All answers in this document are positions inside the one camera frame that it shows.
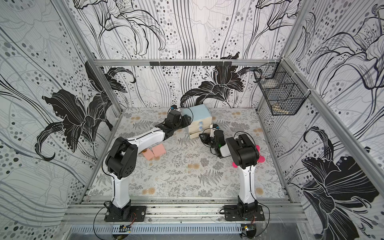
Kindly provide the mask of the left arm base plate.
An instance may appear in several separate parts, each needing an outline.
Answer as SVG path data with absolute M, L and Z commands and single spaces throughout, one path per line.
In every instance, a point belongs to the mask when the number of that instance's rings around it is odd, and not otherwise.
M 107 208 L 105 215 L 105 222 L 143 222 L 146 216 L 146 206 L 126 206 L 124 208 L 117 208 L 111 205 Z

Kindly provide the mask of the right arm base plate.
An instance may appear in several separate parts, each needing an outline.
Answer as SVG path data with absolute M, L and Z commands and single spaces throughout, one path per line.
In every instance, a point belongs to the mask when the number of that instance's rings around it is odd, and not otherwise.
M 266 219 L 264 210 L 261 205 L 258 205 L 255 210 L 244 211 L 239 210 L 236 205 L 225 205 L 220 210 L 220 214 L 224 215 L 227 222 L 246 221 L 246 222 L 261 222 Z

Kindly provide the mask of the pink striped plush toy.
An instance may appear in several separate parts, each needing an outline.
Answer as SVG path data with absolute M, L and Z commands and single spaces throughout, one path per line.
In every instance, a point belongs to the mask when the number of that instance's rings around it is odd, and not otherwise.
M 264 156 L 262 156 L 261 154 L 260 154 L 260 146 L 259 145 L 256 145 L 256 151 L 257 151 L 257 153 L 259 154 L 259 157 L 258 157 L 258 159 L 257 159 L 257 163 L 264 163 L 265 162 L 265 157 Z M 234 168 L 237 168 L 239 165 L 237 165 L 235 162 L 233 162 L 232 163 L 232 166 L 234 167 Z

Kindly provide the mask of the pink sticky notes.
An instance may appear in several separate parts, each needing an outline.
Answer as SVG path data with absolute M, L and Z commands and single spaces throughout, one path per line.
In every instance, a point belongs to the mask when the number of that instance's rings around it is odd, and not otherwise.
M 156 158 L 166 154 L 166 149 L 163 144 L 152 147 L 152 152 Z
M 143 156 L 148 160 L 148 161 L 151 161 L 153 158 L 155 158 L 155 155 L 154 155 L 154 153 L 152 152 L 152 150 L 151 149 L 144 149 L 143 151 L 142 151 L 142 154 L 143 154 Z

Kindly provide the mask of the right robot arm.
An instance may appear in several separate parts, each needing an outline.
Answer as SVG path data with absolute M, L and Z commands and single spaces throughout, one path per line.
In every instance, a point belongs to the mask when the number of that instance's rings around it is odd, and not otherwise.
M 238 131 L 233 137 L 225 138 L 222 130 L 217 128 L 210 130 L 210 134 L 206 131 L 199 134 L 203 145 L 209 147 L 211 153 L 218 158 L 231 157 L 240 171 L 238 212 L 243 215 L 255 212 L 259 205 L 254 195 L 255 170 L 261 156 L 253 137 L 246 132 Z

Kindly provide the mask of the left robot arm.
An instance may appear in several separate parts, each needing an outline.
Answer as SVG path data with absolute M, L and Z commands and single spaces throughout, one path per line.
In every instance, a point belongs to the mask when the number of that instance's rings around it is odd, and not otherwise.
M 114 189 L 112 201 L 106 204 L 109 211 L 120 211 L 129 207 L 131 202 L 129 176 L 135 170 L 138 154 L 167 140 L 175 131 L 188 127 L 193 122 L 193 118 L 193 115 L 189 116 L 171 108 L 167 117 L 148 132 L 130 139 L 119 137 L 115 140 L 105 159 L 107 175 L 112 178 Z

